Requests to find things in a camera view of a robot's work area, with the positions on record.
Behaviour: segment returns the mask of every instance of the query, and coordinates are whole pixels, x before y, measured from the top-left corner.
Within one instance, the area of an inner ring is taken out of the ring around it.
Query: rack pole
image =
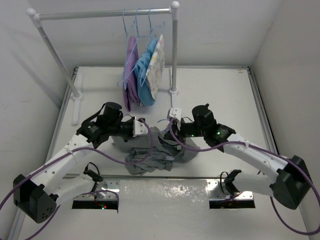
[[[171,94],[177,94],[177,48],[178,48],[178,17],[179,17],[179,2],[173,1],[171,4],[172,14],[172,76],[171,76]]]
[[[66,82],[68,83],[69,87],[71,88],[71,91],[73,92],[73,97],[74,98],[80,98],[81,95],[79,94],[78,90],[76,89],[74,83],[72,82],[70,78],[70,74],[66,67],[64,66],[62,60],[60,59],[57,51],[55,50],[54,46],[52,45],[50,39],[48,38],[44,28],[41,25],[41,20],[39,19],[39,15],[36,13],[36,11],[32,8],[29,8],[26,10],[26,13],[30,17],[31,21],[33,22],[34,26],[40,33],[45,45],[49,49],[53,59],[55,60],[56,64],[58,65],[60,71],[62,72],[62,75]]]
[[[154,14],[170,14],[170,7],[158,9],[139,9],[137,10],[115,10],[115,11],[83,11],[83,12],[65,12],[39,14],[39,19],[42,20],[61,20],[61,19],[90,19],[90,18],[106,18],[106,17],[122,17],[135,15],[151,15]]]

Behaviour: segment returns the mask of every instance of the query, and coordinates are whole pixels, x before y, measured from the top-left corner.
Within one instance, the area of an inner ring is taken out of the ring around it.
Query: white floor
[[[116,81],[122,69],[117,67],[80,67],[83,74],[83,102],[80,123],[94,114],[105,102],[123,105],[122,90]],[[218,122],[234,128],[249,141],[265,147],[262,128],[246,70],[179,68],[178,105],[182,115],[192,117],[197,105],[209,103]],[[136,106],[130,113],[145,117],[150,126],[164,128],[166,122],[156,124],[167,116],[171,107],[170,71],[166,69],[158,99],[153,107]],[[71,126],[73,101],[67,105],[54,152],[61,149],[79,126]],[[202,139],[196,143],[207,147]],[[104,152],[124,158],[108,141],[101,146]],[[88,161],[96,163],[103,175],[129,175],[124,166],[113,163],[95,153]],[[79,174],[84,166],[70,171]],[[168,171],[155,171],[149,176],[216,177],[222,171],[241,169],[247,173],[258,171],[239,159],[219,151],[200,153],[191,162],[175,165]],[[114,210],[71,209],[72,201],[61,209],[35,239],[185,239],[185,240],[301,240],[308,239],[287,230],[277,219],[266,196],[254,195],[254,209],[209,209],[204,180],[125,180],[120,182],[119,213]],[[284,219],[301,231],[305,225],[299,210],[279,206]],[[32,235],[41,225],[26,217],[19,239]]]

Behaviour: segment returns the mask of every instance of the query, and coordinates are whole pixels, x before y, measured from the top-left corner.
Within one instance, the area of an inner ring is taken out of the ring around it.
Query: white patterned cloth
[[[157,91],[162,78],[162,72],[165,68],[165,46],[164,37],[161,34],[152,54],[148,69],[146,71],[146,80],[150,88],[152,98],[156,100]]]

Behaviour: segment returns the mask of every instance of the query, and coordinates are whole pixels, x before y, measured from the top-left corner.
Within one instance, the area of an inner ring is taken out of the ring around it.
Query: crumpled gray shirt
[[[131,175],[143,175],[146,172],[151,173],[157,169],[171,171],[173,162],[186,163],[198,154],[196,151],[181,148],[175,141],[164,140],[164,135],[168,131],[168,129],[160,131],[157,127],[151,127],[154,146],[145,161],[134,165],[125,165]],[[112,136],[112,139],[113,145],[117,149],[121,152],[129,153],[125,158],[127,163],[141,160],[148,154],[148,149],[150,148],[149,134],[137,136],[127,142],[119,136]],[[194,148],[199,148],[191,138],[187,138],[186,143]]]

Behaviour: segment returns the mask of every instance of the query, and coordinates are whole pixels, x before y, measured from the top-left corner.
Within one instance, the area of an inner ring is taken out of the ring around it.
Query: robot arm
[[[107,102],[97,113],[86,119],[71,140],[46,164],[65,154],[71,154],[21,185],[14,193],[14,204],[36,223],[42,223],[63,202],[91,192],[96,182],[103,181],[103,178],[92,170],[85,170],[73,179],[61,180],[75,165],[87,162],[85,156],[107,141],[109,136],[120,136],[129,140],[148,133],[146,126],[135,117],[122,121],[121,108],[117,103]],[[16,186],[24,179],[20,174],[13,181],[13,185]]]
[[[190,123],[181,119],[180,109],[172,108],[168,117],[174,119],[172,131],[175,138],[184,142],[184,138],[203,137],[210,147],[226,143],[218,148],[221,152],[233,155],[264,173],[264,175],[255,175],[246,174],[238,169],[233,170],[225,178],[222,185],[225,193],[234,195],[238,192],[252,191],[275,197],[287,208],[296,209],[310,189],[304,177],[283,159],[249,147],[254,144],[232,128],[217,123],[208,106],[209,104],[206,104],[193,108],[194,122]],[[310,176],[302,158],[294,156],[291,161],[301,168],[307,176]]]

